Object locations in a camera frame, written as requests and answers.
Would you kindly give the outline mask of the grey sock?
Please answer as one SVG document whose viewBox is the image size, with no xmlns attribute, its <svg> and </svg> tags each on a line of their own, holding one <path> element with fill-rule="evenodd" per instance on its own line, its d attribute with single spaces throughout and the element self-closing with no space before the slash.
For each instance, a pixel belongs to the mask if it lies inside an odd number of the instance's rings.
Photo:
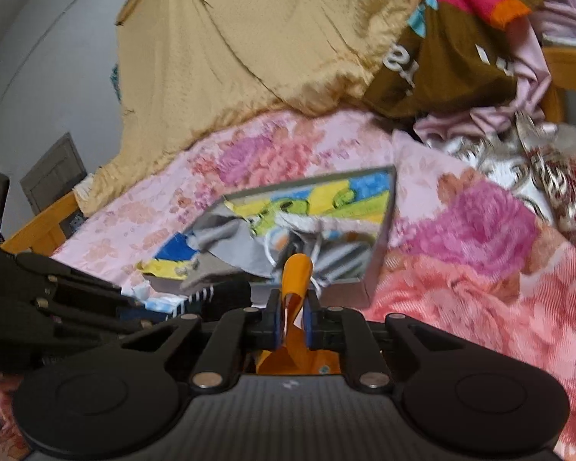
<svg viewBox="0 0 576 461">
<path fill-rule="evenodd" d="M 250 231 L 242 217 L 211 214 L 201 217 L 187 233 L 187 244 L 200 253 L 209 253 L 231 267 L 261 278 L 272 276 L 263 242 Z"/>
</svg>

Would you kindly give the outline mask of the maroon gold patterned blanket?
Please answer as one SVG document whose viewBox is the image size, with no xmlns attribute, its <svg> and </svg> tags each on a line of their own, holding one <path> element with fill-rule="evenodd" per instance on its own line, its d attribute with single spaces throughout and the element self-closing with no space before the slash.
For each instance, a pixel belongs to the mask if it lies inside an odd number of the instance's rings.
<svg viewBox="0 0 576 461">
<path fill-rule="evenodd" d="M 576 247 L 576 125 L 517 113 L 502 133 L 430 138 L 427 145 L 506 188 Z"/>
</svg>

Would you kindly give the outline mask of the brown colourful striped garment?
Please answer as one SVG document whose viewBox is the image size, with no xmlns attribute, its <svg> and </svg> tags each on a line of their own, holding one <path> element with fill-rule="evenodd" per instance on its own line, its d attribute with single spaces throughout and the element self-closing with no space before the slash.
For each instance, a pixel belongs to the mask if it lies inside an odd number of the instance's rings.
<svg viewBox="0 0 576 461">
<path fill-rule="evenodd" d="M 462 113 L 517 93 L 508 32 L 544 0 L 420 0 L 364 102 L 392 119 Z"/>
</svg>

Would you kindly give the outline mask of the grey wall cabinet door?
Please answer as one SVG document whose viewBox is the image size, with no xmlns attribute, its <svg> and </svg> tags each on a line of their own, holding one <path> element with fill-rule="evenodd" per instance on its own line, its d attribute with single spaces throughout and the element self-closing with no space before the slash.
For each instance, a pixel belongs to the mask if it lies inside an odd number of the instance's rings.
<svg viewBox="0 0 576 461">
<path fill-rule="evenodd" d="M 23 176 L 20 186 L 33 213 L 39 214 L 86 176 L 83 160 L 67 132 Z"/>
</svg>

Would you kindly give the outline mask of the pink floral bed cover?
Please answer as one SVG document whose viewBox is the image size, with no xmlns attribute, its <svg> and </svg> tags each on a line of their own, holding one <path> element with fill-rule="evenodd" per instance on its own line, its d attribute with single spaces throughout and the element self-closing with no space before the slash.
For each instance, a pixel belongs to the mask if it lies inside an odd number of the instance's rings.
<svg viewBox="0 0 576 461">
<path fill-rule="evenodd" d="M 211 134 L 98 210 L 57 257 L 132 288 L 137 265 L 224 195 L 387 164 L 394 223 L 365 317 L 401 312 L 551 373 L 571 402 L 556 450 L 576 460 L 576 247 L 467 163 L 370 114 L 282 111 Z"/>
</svg>

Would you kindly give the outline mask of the grey cloth face mask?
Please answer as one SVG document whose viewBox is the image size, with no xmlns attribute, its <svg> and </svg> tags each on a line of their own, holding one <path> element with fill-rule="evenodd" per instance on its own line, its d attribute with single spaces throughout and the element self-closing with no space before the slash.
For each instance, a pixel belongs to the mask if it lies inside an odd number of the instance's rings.
<svg viewBox="0 0 576 461">
<path fill-rule="evenodd" d="M 273 271 L 297 253 L 312 261 L 310 284 L 317 295 L 337 281 L 360 278 L 372 258 L 380 226 L 343 217 L 300 216 L 278 212 L 275 224 L 263 236 L 263 247 Z"/>
</svg>

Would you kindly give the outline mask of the orange white carton box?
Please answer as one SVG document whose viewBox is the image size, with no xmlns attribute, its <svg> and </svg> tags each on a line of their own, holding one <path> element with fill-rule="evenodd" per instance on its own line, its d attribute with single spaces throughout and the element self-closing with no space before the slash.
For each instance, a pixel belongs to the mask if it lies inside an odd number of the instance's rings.
<svg viewBox="0 0 576 461">
<path fill-rule="evenodd" d="M 309 351 L 290 354 L 288 348 L 263 351 L 256 363 L 258 375 L 329 376 L 341 373 L 340 359 L 331 351 Z"/>
</svg>

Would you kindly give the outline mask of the yellow dotted quilt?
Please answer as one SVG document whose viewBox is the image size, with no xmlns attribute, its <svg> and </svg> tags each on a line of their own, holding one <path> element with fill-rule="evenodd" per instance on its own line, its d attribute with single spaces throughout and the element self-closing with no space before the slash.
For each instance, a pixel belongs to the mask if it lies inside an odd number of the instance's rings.
<svg viewBox="0 0 576 461">
<path fill-rule="evenodd" d="M 116 19 L 118 154 L 78 204 L 92 216 L 204 136 L 261 113 L 357 102 L 409 0 L 127 0 Z"/>
</svg>

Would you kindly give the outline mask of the orange ribbed band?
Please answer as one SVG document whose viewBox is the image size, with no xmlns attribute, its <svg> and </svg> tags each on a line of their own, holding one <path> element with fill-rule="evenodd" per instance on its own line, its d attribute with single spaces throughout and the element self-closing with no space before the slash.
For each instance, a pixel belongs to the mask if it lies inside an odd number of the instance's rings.
<svg viewBox="0 0 576 461">
<path fill-rule="evenodd" d="M 303 253 L 290 256 L 283 268 L 281 295 L 285 311 L 284 345 L 292 352 L 305 346 L 304 331 L 297 327 L 295 321 L 303 309 L 312 270 L 311 259 Z"/>
</svg>

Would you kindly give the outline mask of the navy white dotted sock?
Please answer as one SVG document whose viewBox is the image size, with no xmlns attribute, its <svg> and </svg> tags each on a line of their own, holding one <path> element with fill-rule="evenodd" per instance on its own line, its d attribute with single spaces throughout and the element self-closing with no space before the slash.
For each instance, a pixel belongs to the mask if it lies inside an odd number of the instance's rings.
<svg viewBox="0 0 576 461">
<path fill-rule="evenodd" d="M 172 317 L 185 314 L 198 315 L 203 322 L 217 322 L 221 317 L 235 309 L 252 305 L 252 288 L 244 280 L 225 281 L 200 289 L 184 298 L 174 310 Z"/>
</svg>

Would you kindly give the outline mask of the grey tray with cartoon cloth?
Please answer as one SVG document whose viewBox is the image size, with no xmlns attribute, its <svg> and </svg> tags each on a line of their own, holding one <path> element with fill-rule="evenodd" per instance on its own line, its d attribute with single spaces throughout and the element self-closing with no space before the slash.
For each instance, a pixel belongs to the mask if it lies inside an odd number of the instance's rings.
<svg viewBox="0 0 576 461">
<path fill-rule="evenodd" d="M 223 195 L 138 270 L 161 294 L 188 297 L 233 277 L 263 304 L 294 253 L 313 264 L 326 305 L 365 308 L 377 287 L 395 201 L 392 166 Z"/>
</svg>

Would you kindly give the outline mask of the lilac cloth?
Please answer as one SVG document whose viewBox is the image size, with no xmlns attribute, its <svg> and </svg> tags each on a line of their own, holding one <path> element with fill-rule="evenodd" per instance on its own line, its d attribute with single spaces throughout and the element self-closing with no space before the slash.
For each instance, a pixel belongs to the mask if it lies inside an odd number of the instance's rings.
<svg viewBox="0 0 576 461">
<path fill-rule="evenodd" d="M 431 113 L 415 123 L 416 134 L 426 141 L 503 132 L 510 127 L 518 111 L 542 120 L 539 104 L 551 85 L 550 70 L 540 45 L 541 38 L 546 35 L 576 38 L 576 0 L 545 0 L 531 16 L 520 17 L 507 27 L 510 71 L 517 80 L 515 99 L 507 105 L 477 107 L 463 113 Z"/>
</svg>

